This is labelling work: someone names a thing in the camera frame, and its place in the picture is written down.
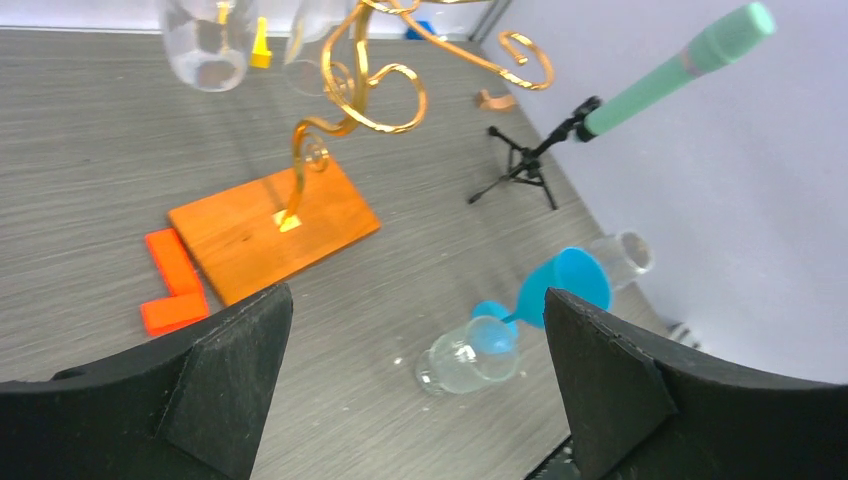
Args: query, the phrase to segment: teal microphone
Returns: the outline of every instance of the teal microphone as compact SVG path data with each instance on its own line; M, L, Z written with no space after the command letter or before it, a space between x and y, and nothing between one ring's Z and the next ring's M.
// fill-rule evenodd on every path
M774 19L760 2L725 15L653 72L586 115L579 140L612 130L692 80L736 62L774 33Z

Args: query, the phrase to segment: table surface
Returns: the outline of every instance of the table surface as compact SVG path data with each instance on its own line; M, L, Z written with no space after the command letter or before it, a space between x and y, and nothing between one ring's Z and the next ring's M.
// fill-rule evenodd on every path
M543 332L523 328L520 374L475 394L427 396L412 364L477 302L512 306L533 267L601 232L552 165L558 211L517 184L466 205L504 168L488 125L538 136L518 111L476 109L480 89L504 92L491 74L424 42L371 52L375 70L421 74L428 118L401 136L328 141L383 228L291 280L292 334L253 478L523 478L568 431ZM4 31L0 72L2 381L46 380L147 341L138 307L166 292L144 234L173 207L287 168L303 115L340 118L292 92L279 67L226 94L195 92L155 36ZM369 114L402 123L414 93L391 77ZM635 287L614 311L664 332Z

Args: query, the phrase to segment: gold wine glass holder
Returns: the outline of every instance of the gold wine glass holder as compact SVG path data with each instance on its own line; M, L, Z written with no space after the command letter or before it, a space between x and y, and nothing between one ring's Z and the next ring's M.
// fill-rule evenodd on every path
M544 90L553 83L554 71L547 55L533 41L518 32L502 32L498 37L501 46L513 57L519 66L527 64L528 58L519 51L516 43L532 52L544 69L544 81L535 83L524 80L507 68L442 40L430 33L412 18L412 14L422 3L455 5L482 1L487 0L413 0L412 4L408 7L402 6L400 0L358 0L356 2L351 13L327 38L321 52L320 61L324 92L327 98L344 112L345 117L338 123L331 123L320 117L309 116L302 119L295 127L291 140L295 186L289 196L286 210L280 217L280 231L285 232L300 225L297 212L306 187L305 166L308 165L315 172L321 172L327 168L330 161L330 153L324 140L310 130L316 129L327 135L343 137L356 130L360 125L364 125L375 132L397 135L412 130L424 120L428 106L427 92L424 90L424 85L421 83L421 79L417 73L406 65L392 63L379 69L373 75L369 74L368 25L374 12L400 17L409 28L430 43L467 62L499 75L507 82L521 88ZM351 27L353 28L354 72L351 72L344 64L333 61L332 58L333 47L350 31ZM409 79L418 95L418 110L415 112L414 117L410 121L400 125L379 123L364 114L368 105L369 92L377 88L386 75L393 72L397 72Z

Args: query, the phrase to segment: orange wooden board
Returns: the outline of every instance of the orange wooden board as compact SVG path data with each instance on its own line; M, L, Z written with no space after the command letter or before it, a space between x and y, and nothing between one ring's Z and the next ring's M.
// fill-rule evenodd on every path
M168 212L195 262L225 305L285 280L380 228L377 216L338 164L307 169L297 216L301 226L280 232L280 210L294 172L284 170Z

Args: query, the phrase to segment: black tripod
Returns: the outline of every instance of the black tripod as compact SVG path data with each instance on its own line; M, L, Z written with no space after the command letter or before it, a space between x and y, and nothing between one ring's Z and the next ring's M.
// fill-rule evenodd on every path
M542 162L539 157L548 151L548 149L554 144L568 140L568 135L572 131L576 131L577 137L583 142L588 142L594 138L594 135L583 127L583 121L586 119L587 115L600 106L601 100L598 97L589 98L577 107L576 110L574 110L571 118L562 122L556 130L548 135L548 138L534 149L522 147L521 145L513 142L506 135L502 134L496 127L489 127L488 133L490 136L500 138L509 145L509 159L506 164L506 173L488 187L472 195L471 198L468 199L468 203L471 204L480 200L486 192L495 188L501 182L513 181L516 183L533 185L534 187L542 187L545 191L545 195L548 197L548 201L551 203L551 208L556 210L556 200L554 200L554 196L548 188L547 182L545 182L545 176L542 175ZM518 161L518 164L515 164L515 152L519 152L521 154L521 159Z

